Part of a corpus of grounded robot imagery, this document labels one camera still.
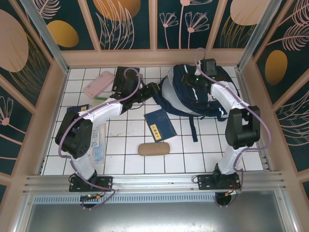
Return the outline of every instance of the black strap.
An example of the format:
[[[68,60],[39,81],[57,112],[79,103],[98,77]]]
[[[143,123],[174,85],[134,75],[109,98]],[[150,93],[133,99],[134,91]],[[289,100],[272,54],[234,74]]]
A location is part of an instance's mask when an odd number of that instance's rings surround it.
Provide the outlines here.
[[[189,117],[189,122],[190,122],[190,127],[191,127],[193,142],[197,142],[197,141],[198,141],[198,140],[197,140],[197,131],[196,131],[195,126],[194,126],[193,117]]]

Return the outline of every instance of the purple cable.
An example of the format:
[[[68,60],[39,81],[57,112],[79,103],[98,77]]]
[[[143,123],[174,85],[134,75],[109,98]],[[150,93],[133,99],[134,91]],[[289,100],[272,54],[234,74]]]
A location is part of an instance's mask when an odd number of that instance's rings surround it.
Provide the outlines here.
[[[67,130],[64,132],[64,134],[63,134],[63,136],[62,136],[62,138],[61,138],[61,140],[60,140],[60,143],[59,143],[59,148],[58,148],[58,154],[59,154],[59,156],[60,156],[61,158],[69,158],[70,163],[71,163],[71,166],[72,166],[72,168],[74,169],[74,171],[75,171],[75,173],[76,173],[77,176],[79,176],[84,182],[86,182],[87,184],[89,184],[89,185],[91,185],[91,186],[93,186],[93,187],[95,187],[95,188],[98,188],[98,189],[101,189],[101,190],[107,190],[107,191],[112,190],[112,191],[113,191],[113,193],[112,193],[108,198],[106,198],[102,203],[96,204],[94,207],[88,208],[88,210],[91,210],[91,209],[93,209],[93,208],[98,208],[98,207],[104,205],[104,203],[106,203],[106,202],[116,193],[116,190],[114,190],[113,188],[104,188],[104,187],[101,187],[101,186],[98,186],[98,185],[94,185],[94,184],[90,183],[89,181],[87,181],[87,180],[77,171],[76,167],[74,166],[74,163],[73,163],[72,160],[71,160],[71,157],[61,154],[61,148],[62,148],[63,142],[64,142],[66,136],[68,135],[69,131],[71,130],[71,128],[72,128],[79,120],[81,120],[84,116],[89,115],[90,113],[94,112],[95,110],[100,109],[100,108],[102,108],[102,107],[104,107],[104,106],[106,106],[106,105],[118,103],[118,102],[121,102],[121,101],[125,101],[125,100],[131,98],[131,97],[139,90],[139,88],[140,88],[140,82],[141,82],[141,77],[140,77],[139,72],[138,72],[136,69],[134,69],[134,68],[127,68],[127,69],[125,70],[125,72],[124,72],[125,77],[126,77],[126,73],[127,73],[128,70],[133,70],[133,71],[135,71],[136,74],[137,74],[137,76],[138,76],[138,84],[136,85],[135,90],[134,90],[129,96],[127,96],[127,97],[125,97],[125,98],[103,103],[102,105],[98,105],[97,107],[95,107],[95,108],[89,110],[89,112],[87,112],[87,113],[85,113],[85,114],[79,116],[77,119],[75,119],[75,120],[68,126]]]
[[[271,134],[270,134],[270,131],[269,131],[269,128],[268,126],[266,125],[266,123],[261,119],[261,117],[259,115],[257,115],[254,111],[252,111],[248,106],[246,106],[244,103],[242,103],[243,101],[240,101],[238,99],[238,96],[228,87],[228,86],[225,86],[223,85],[222,83],[210,78],[209,76],[207,76],[202,70],[201,68],[198,66],[198,63],[197,63],[197,53],[199,51],[203,51],[204,52],[204,58],[206,57],[206,49],[205,48],[202,48],[202,47],[199,47],[196,51],[196,55],[195,55],[195,66],[197,67],[197,69],[199,70],[199,72],[204,76],[206,77],[207,79],[209,79],[210,81],[218,84],[219,86],[221,86],[222,88],[225,88],[230,94],[232,94],[232,96],[234,97],[234,99],[241,105],[243,106],[246,110],[248,110],[253,116],[255,116],[260,122],[261,124],[264,126],[264,128],[266,129],[266,132],[267,132],[267,135],[268,135],[268,144],[264,147],[261,147],[261,148],[244,148],[242,151],[240,151],[240,153],[237,155],[234,163],[233,163],[233,167],[235,169],[235,171],[238,171],[238,172],[241,172],[241,184],[240,184],[240,190],[242,190],[242,185],[243,185],[243,169],[241,168],[240,170],[237,169],[236,167],[236,164],[240,158],[240,156],[244,153],[244,152],[247,152],[247,151],[261,151],[261,150],[264,150],[264,149],[267,149],[269,148],[270,144],[271,144]]]

